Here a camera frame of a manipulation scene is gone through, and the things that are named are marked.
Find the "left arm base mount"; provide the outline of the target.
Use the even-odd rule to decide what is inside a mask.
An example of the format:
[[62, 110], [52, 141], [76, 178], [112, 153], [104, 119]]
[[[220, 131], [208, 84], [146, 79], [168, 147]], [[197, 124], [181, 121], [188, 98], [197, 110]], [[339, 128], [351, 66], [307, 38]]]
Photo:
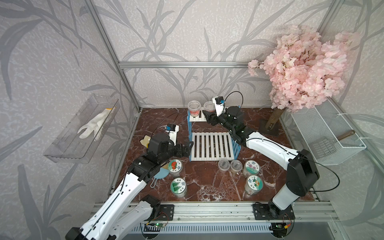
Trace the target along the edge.
[[147, 222], [153, 221], [165, 221], [169, 222], [174, 219], [175, 205], [164, 205], [161, 204], [156, 207], [150, 217], [146, 219]]

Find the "clear plastic seed container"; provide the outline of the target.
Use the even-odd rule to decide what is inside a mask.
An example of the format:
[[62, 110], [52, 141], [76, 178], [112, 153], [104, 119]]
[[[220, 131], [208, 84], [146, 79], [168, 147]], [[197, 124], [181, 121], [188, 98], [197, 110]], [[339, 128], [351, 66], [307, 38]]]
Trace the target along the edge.
[[228, 160], [219, 160], [218, 161], [218, 168], [221, 173], [225, 173], [230, 169], [230, 162]]

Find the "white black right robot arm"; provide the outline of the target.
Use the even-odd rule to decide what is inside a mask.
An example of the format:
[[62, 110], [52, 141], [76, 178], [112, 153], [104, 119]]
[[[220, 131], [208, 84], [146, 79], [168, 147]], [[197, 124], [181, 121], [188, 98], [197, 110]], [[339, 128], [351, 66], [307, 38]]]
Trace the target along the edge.
[[229, 107], [221, 114], [208, 111], [203, 114], [208, 124], [228, 130], [237, 144], [261, 153], [287, 171], [286, 183], [269, 202], [270, 209], [284, 211], [319, 180], [320, 173], [309, 151], [285, 147], [246, 126], [239, 107]]

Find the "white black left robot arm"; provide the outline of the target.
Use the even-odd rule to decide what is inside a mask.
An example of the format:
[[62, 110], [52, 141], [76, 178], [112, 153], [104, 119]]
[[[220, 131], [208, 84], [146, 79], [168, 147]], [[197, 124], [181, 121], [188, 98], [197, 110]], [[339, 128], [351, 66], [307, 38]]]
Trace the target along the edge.
[[178, 144], [172, 133], [154, 135], [144, 155], [130, 164], [126, 175], [103, 206], [80, 228], [71, 228], [67, 240], [120, 240], [145, 220], [154, 219], [160, 210], [160, 201], [146, 196], [133, 210], [124, 214], [132, 200], [158, 174], [171, 158], [189, 157], [194, 143]]

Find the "clear lidded seed container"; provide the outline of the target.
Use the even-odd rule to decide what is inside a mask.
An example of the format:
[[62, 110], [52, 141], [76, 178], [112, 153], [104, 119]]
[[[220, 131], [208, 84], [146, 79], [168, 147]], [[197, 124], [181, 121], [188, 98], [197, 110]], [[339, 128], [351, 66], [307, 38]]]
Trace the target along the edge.
[[206, 112], [214, 113], [216, 111], [216, 105], [213, 102], [205, 102], [203, 109]]

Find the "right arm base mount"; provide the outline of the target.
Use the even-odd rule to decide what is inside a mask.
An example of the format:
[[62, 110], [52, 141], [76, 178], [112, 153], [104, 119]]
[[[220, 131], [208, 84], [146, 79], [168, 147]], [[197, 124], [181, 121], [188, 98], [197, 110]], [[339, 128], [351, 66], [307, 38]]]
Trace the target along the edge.
[[255, 202], [252, 204], [255, 220], [295, 220], [295, 214], [292, 205], [285, 210], [280, 210], [275, 204], [269, 201], [267, 204]]

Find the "clear container red seed packet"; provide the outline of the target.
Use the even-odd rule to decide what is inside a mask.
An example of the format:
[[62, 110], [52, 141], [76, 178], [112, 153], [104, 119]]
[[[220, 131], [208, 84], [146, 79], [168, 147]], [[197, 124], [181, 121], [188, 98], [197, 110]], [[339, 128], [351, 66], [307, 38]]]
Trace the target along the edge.
[[190, 116], [193, 118], [197, 118], [200, 115], [201, 111], [201, 104], [198, 101], [190, 101], [188, 103], [188, 110], [190, 113]]

